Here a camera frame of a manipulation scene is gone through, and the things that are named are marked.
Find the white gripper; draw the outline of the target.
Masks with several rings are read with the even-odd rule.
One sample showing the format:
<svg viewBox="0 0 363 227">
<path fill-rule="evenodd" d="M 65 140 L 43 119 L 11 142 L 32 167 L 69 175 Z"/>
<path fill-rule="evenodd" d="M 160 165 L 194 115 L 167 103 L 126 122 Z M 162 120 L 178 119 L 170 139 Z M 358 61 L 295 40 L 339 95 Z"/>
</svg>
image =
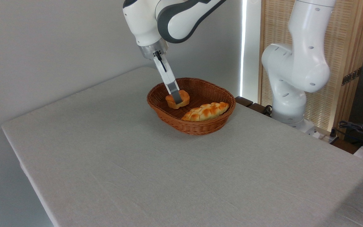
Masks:
<svg viewBox="0 0 363 227">
<path fill-rule="evenodd" d="M 182 102 L 182 98 L 179 93 L 180 89 L 165 55 L 155 54 L 155 58 L 153 60 L 160 73 L 162 81 L 164 84 L 168 85 L 168 92 L 173 97 L 175 104 L 180 104 Z"/>
</svg>

